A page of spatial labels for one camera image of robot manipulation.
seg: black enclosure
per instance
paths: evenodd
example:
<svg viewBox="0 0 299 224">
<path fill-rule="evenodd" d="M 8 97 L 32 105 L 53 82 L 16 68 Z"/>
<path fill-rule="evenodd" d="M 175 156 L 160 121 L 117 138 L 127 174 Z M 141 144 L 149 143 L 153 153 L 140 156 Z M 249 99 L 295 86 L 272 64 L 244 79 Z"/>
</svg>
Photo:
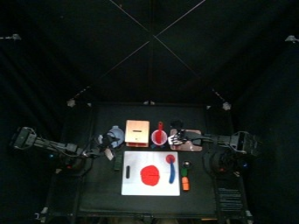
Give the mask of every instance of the black enclosure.
<svg viewBox="0 0 299 224">
<path fill-rule="evenodd" d="M 57 162 L 6 147 L 16 128 L 69 141 L 76 109 L 131 103 L 211 106 L 232 130 L 260 136 L 244 174 L 248 210 L 256 223 L 296 223 L 297 21 L 295 0 L 1 1 L 0 223 L 33 223 Z M 119 117 L 106 112 L 105 121 Z"/>
</svg>

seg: white cutting board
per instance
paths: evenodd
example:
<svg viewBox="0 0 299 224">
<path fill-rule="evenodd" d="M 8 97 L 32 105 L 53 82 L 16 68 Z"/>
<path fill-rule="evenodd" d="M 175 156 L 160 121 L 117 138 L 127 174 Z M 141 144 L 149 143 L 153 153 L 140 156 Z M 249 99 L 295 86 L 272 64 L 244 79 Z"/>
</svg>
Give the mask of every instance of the white cutting board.
<svg viewBox="0 0 299 224">
<path fill-rule="evenodd" d="M 171 165 L 165 161 L 167 155 L 173 155 L 175 178 L 169 184 Z M 125 151 L 121 195 L 156 195 L 179 196 L 179 165 L 177 152 L 171 151 Z M 141 180 L 140 171 L 153 165 L 159 170 L 159 182 L 156 185 L 145 185 Z M 129 177 L 127 177 L 127 167 L 129 166 Z"/>
</svg>

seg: metal bar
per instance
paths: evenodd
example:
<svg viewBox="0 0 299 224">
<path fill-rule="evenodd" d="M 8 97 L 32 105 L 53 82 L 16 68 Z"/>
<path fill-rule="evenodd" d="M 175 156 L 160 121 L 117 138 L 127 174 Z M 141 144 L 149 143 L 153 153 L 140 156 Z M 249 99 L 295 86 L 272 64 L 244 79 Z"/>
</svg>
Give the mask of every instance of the metal bar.
<svg viewBox="0 0 299 224">
<path fill-rule="evenodd" d="M 128 56 L 123 59 L 123 60 L 120 60 L 120 62 L 117 62 L 117 64 L 98 77 L 98 79 L 101 79 L 104 76 L 106 76 L 108 75 L 108 73 L 147 45 L 149 43 L 149 41 L 147 41 L 147 42 L 144 42 L 144 44 L 141 45 L 141 46 L 139 46 L 137 48 L 136 48 L 136 50 L 133 51 L 133 52 L 131 52 L 129 54 L 128 54 Z"/>
<path fill-rule="evenodd" d="M 136 21 L 136 19 L 123 10 L 123 8 L 121 7 L 119 7 L 119 5 L 112 1 L 112 0 L 109 0 L 109 2 L 131 17 L 131 19 L 143 27 L 143 29 L 147 31 L 147 32 L 149 32 L 147 29 L 145 29 L 145 27 Z"/>
<path fill-rule="evenodd" d="M 155 36 L 160 36 L 204 2 L 200 1 Z"/>
<path fill-rule="evenodd" d="M 195 71 L 192 70 L 192 68 L 187 65 L 187 63 L 181 60 L 181 58 L 175 54 L 175 52 L 171 50 L 171 48 L 165 45 L 165 43 L 156 37 L 153 36 L 153 38 L 160 42 L 160 44 L 164 46 L 164 48 L 169 51 L 169 53 L 172 54 L 172 56 L 183 63 L 183 65 L 189 69 L 189 71 L 192 72 L 192 74 L 197 77 L 201 78 L 201 75 L 199 75 L 197 73 L 195 73 Z"/>
</svg>

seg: cardboard box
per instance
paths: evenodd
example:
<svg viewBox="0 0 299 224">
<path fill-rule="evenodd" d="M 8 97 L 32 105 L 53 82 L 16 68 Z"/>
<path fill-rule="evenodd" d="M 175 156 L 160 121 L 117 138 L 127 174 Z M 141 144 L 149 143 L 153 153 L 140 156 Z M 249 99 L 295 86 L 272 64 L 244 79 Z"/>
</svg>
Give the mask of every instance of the cardboard box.
<svg viewBox="0 0 299 224">
<path fill-rule="evenodd" d="M 148 147 L 149 122 L 125 121 L 125 145 L 129 147 Z"/>
</svg>

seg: black wall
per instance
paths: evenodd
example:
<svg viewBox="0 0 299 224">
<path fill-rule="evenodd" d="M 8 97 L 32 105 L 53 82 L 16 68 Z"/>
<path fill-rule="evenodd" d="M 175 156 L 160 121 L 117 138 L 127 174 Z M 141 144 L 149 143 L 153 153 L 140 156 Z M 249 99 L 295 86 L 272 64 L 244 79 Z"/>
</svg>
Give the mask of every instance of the black wall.
<svg viewBox="0 0 299 224">
<path fill-rule="evenodd" d="M 289 44 L 240 96 L 236 128 L 261 138 L 261 155 L 247 174 L 247 196 L 257 223 L 296 223 L 299 135 L 299 45 Z"/>
</svg>

